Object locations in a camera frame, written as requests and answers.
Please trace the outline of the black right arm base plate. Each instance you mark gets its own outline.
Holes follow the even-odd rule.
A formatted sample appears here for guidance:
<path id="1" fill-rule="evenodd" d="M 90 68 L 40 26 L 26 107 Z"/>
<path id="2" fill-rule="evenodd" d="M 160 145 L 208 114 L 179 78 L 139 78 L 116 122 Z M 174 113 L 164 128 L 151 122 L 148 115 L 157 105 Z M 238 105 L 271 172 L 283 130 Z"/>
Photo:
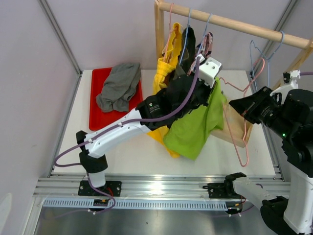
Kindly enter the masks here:
<path id="1" fill-rule="evenodd" d="M 208 192 L 208 196 L 210 199 L 238 198 L 238 196 L 226 190 L 224 183 L 208 183 L 202 186 L 202 188 Z"/>

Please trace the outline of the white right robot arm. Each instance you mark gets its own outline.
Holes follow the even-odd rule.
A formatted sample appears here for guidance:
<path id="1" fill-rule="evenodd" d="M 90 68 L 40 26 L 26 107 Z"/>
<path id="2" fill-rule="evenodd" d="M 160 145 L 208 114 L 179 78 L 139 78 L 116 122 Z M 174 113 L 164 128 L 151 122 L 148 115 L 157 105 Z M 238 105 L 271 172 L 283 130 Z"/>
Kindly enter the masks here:
<path id="1" fill-rule="evenodd" d="M 271 90 L 234 99 L 229 105 L 246 121 L 261 124 L 282 141 L 285 159 L 279 161 L 283 179 L 289 179 L 288 197 L 255 185 L 244 173 L 227 175 L 223 191 L 251 202 L 264 223 L 279 235 L 313 232 L 313 93 L 304 89 Z"/>

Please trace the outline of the blue hanger of grey shorts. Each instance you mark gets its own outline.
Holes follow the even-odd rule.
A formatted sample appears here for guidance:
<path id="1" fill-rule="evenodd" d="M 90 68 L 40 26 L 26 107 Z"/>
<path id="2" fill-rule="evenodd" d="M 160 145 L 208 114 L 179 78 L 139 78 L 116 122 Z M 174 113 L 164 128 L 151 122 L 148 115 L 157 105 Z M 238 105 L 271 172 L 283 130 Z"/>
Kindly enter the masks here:
<path id="1" fill-rule="evenodd" d="M 278 46 L 275 49 L 270 50 L 269 52 L 265 52 L 265 50 L 261 50 L 253 40 L 250 41 L 249 43 L 249 55 L 250 55 L 250 64 L 251 64 L 251 71 L 250 75 L 252 79 L 255 79 L 257 74 L 261 73 L 262 69 L 258 69 L 257 66 L 260 63 L 260 60 L 264 60 L 262 64 L 264 67 L 267 68 L 267 86 L 270 85 L 270 62 L 274 54 L 280 49 L 281 45 L 284 42 L 285 39 L 285 33 L 280 30 L 279 33 L 281 34 L 280 41 L 278 42 Z M 252 60 L 252 49 L 255 49 L 259 52 L 259 55 L 255 61 Z"/>

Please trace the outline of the blue hanger of olive shorts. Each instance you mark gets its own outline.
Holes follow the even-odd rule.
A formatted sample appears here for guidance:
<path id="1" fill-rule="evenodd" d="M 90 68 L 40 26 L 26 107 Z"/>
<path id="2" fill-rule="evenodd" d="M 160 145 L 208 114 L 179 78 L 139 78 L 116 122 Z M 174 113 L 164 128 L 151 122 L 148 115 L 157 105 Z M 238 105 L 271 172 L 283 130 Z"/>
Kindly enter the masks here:
<path id="1" fill-rule="evenodd" d="M 184 57 L 184 52 L 185 52 L 185 49 L 186 49 L 186 44 L 187 44 L 187 36 L 188 36 L 188 30 L 189 30 L 189 26 L 190 26 L 190 18 L 191 18 L 191 13 L 192 13 L 192 8 L 189 8 L 188 20 L 187 20 L 187 26 L 186 26 L 186 28 L 185 28 L 185 38 L 184 38 L 184 44 L 183 44 L 182 51 L 181 51 L 181 54 L 180 54 L 179 65 L 181 65 L 181 64 L 182 64 L 182 60 L 183 60 L 183 57 Z"/>

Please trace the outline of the grey shorts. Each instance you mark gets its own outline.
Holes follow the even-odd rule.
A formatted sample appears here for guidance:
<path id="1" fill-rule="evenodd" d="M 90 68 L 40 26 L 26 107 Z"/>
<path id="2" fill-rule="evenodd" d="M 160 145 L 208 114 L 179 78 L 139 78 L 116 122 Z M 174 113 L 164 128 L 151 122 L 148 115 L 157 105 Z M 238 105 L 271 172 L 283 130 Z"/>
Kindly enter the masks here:
<path id="1" fill-rule="evenodd" d="M 129 102 L 135 95 L 141 78 L 140 63 L 121 63 L 114 66 L 103 84 L 96 103 L 104 113 L 113 110 L 128 112 Z"/>

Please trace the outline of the blue hanger of patterned shorts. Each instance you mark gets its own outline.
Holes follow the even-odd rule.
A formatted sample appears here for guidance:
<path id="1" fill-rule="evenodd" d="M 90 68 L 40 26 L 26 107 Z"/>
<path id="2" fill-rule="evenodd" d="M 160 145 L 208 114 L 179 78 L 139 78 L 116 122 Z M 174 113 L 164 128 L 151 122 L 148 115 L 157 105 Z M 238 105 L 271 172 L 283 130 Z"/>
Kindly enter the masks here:
<path id="1" fill-rule="evenodd" d="M 202 40 L 196 47 L 196 56 L 201 54 L 203 57 L 207 58 L 212 53 L 213 34 L 211 32 L 207 32 L 207 28 L 212 16 L 213 14 L 211 13 L 210 16 L 208 17 L 205 30 L 203 32 Z"/>

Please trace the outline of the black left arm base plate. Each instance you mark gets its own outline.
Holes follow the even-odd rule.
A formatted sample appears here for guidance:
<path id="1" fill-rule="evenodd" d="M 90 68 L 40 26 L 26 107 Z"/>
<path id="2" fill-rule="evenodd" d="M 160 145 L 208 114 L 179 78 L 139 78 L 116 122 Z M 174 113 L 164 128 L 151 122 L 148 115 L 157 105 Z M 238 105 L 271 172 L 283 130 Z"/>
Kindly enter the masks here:
<path id="1" fill-rule="evenodd" d="M 121 181 L 106 181 L 106 184 L 97 190 L 109 194 L 113 197 L 119 197 L 121 194 L 122 182 Z M 93 190 L 87 180 L 82 180 L 78 189 L 79 196 L 103 196 L 103 194 Z"/>

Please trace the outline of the lime green shorts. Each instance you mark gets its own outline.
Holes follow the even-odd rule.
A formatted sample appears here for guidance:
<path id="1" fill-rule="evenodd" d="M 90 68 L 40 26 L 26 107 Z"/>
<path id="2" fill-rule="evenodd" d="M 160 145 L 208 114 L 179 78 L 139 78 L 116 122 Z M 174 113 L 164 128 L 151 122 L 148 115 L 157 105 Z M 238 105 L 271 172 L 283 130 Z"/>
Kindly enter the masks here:
<path id="1" fill-rule="evenodd" d="M 165 147 L 172 158 L 184 156 L 195 160 L 198 157 L 211 132 L 224 128 L 225 102 L 221 83 L 216 79 L 216 86 L 208 100 L 208 106 L 201 105 L 175 121 L 163 137 Z"/>

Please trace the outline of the dark olive shorts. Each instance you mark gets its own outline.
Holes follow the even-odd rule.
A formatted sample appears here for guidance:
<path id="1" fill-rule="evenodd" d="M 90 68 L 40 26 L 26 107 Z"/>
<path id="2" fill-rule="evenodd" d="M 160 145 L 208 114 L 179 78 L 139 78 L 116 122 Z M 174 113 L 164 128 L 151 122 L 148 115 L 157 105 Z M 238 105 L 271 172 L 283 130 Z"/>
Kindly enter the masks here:
<path id="1" fill-rule="evenodd" d="M 184 38 L 185 38 L 185 30 L 183 31 L 182 34 L 182 47 L 184 44 Z M 181 65 L 177 65 L 175 70 L 171 73 L 170 75 L 170 82 L 172 80 L 176 80 L 180 75 L 187 74 L 193 61 L 194 61 L 194 56 L 195 56 L 195 44 L 196 44 L 196 38 L 195 38 L 195 33 L 192 27 L 189 27 L 188 30 L 188 36 L 187 36 L 187 44 L 186 44 L 186 49 L 184 52 L 184 57 L 182 60 Z"/>

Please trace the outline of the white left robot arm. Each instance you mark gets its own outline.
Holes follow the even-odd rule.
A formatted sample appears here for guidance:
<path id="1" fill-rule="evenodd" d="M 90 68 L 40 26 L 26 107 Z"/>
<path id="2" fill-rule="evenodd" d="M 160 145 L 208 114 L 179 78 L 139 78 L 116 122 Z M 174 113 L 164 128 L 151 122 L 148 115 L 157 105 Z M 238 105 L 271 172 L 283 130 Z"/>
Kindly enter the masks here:
<path id="1" fill-rule="evenodd" d="M 76 133 L 80 164 L 90 178 L 89 190 L 96 196 L 106 191 L 106 153 L 139 134 L 169 127 L 187 113 L 207 105 L 215 87 L 211 75 L 180 75 L 168 88 L 147 97 L 124 117 L 97 132 Z"/>

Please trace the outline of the pink patterned shorts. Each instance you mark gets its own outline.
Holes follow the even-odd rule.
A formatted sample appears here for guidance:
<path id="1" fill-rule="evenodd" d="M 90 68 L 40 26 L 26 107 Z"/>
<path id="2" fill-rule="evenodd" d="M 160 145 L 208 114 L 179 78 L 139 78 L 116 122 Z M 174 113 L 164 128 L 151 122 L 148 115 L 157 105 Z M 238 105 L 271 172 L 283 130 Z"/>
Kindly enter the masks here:
<path id="1" fill-rule="evenodd" d="M 196 59 L 198 55 L 201 54 L 204 59 L 207 59 L 212 53 L 212 48 L 213 48 L 213 33 L 208 32 L 207 34 L 204 35 L 201 43 L 196 46 L 196 53 L 194 56 L 194 61 L 188 71 L 189 74 L 195 69 Z"/>

